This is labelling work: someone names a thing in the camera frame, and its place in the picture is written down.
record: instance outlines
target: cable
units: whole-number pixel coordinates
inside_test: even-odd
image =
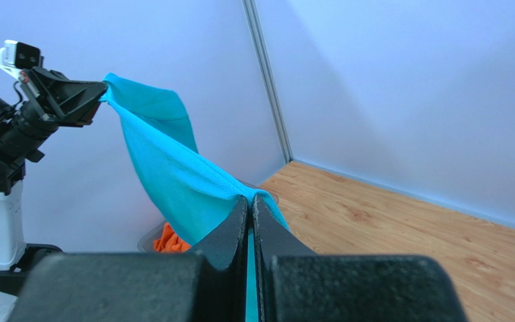
[[[13,84],[13,90],[17,93],[17,96],[19,97],[19,101],[12,105],[13,109],[15,109],[21,102],[23,102],[23,95],[21,94],[20,91],[17,90],[17,87],[15,87],[17,84],[19,84],[18,81],[16,81],[14,84]]]

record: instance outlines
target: black mount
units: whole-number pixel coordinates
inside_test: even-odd
[[[9,270],[0,271],[0,292],[19,295],[30,271],[46,256],[61,252],[53,245],[28,244],[19,262]]]
[[[25,159],[39,162],[38,148],[60,126],[91,124],[107,91],[103,82],[69,80],[38,66],[22,70],[19,81],[28,101],[15,109],[0,99],[0,192],[6,195],[24,178]]]

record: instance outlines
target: metal frame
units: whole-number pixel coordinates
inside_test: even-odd
[[[268,58],[268,51],[266,50],[266,44],[264,42],[264,35],[262,34],[262,28],[260,27],[258,10],[255,8],[255,2],[253,0],[242,0],[242,2],[245,16],[247,18],[247,24],[249,26],[249,32],[251,33],[251,38],[253,40],[253,46],[255,47],[257,60],[260,64],[260,69],[262,70],[264,86],[268,93],[268,99],[270,101],[270,107],[272,109],[280,147],[283,152],[285,163],[287,164],[293,161],[293,153],[291,151],[287,129],[283,120],[283,113],[274,82],[274,75],[270,66],[270,60]]]

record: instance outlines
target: wooden floor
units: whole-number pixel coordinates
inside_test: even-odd
[[[515,230],[295,162],[262,187],[318,253],[428,255],[470,321],[515,321]]]

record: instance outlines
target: orange cloth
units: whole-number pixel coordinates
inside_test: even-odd
[[[162,236],[152,242],[152,248],[159,253],[183,253],[190,249],[190,245],[176,235],[169,223],[165,223]]]

